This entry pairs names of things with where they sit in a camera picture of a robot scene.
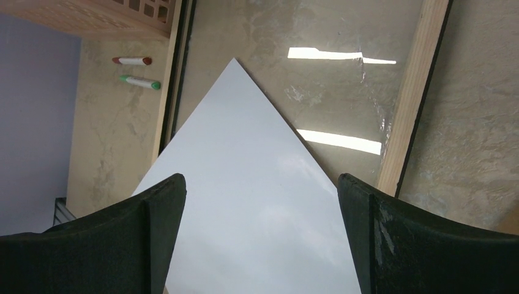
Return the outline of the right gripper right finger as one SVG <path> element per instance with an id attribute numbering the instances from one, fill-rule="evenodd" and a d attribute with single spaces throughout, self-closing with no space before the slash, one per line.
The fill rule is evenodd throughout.
<path id="1" fill-rule="evenodd" d="M 518 236 L 461 224 L 344 173 L 338 200 L 362 293 L 517 293 Z"/>

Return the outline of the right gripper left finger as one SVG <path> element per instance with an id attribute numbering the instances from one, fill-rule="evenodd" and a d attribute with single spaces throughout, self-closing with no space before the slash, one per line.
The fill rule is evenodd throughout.
<path id="1" fill-rule="evenodd" d="M 174 174 L 42 233 L 1 237 L 2 293 L 162 293 L 186 201 Z"/>

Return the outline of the landscape photo print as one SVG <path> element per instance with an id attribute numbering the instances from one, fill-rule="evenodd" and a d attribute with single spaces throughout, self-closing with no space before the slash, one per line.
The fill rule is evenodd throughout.
<path id="1" fill-rule="evenodd" d="M 170 293 L 359 293 L 338 193 L 231 60 L 139 183 L 180 173 Z"/>

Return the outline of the wooden picture frame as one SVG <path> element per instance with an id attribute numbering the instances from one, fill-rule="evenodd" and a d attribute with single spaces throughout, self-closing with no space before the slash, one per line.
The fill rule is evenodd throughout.
<path id="1" fill-rule="evenodd" d="M 395 99 L 392 124 L 385 145 L 356 137 L 294 129 L 265 95 L 333 184 L 339 174 L 346 172 L 374 184 L 391 195 L 395 195 L 400 189 L 416 124 L 419 121 L 434 61 L 441 44 L 441 34 L 452 5 L 450 1 L 421 2 L 419 19 Z M 189 30 L 184 37 L 185 53 L 181 69 L 177 71 L 175 78 L 176 88 L 172 98 L 173 115 L 169 120 L 167 145 L 181 128 L 176 124 L 194 10 L 195 4 L 189 16 Z"/>

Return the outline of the clear acrylic sheet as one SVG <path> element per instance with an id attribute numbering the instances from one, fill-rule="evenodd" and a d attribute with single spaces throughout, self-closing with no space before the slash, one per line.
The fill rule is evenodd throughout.
<path id="1" fill-rule="evenodd" d="M 197 1 L 181 127 L 237 59 L 294 129 L 385 145 L 421 1 Z"/>

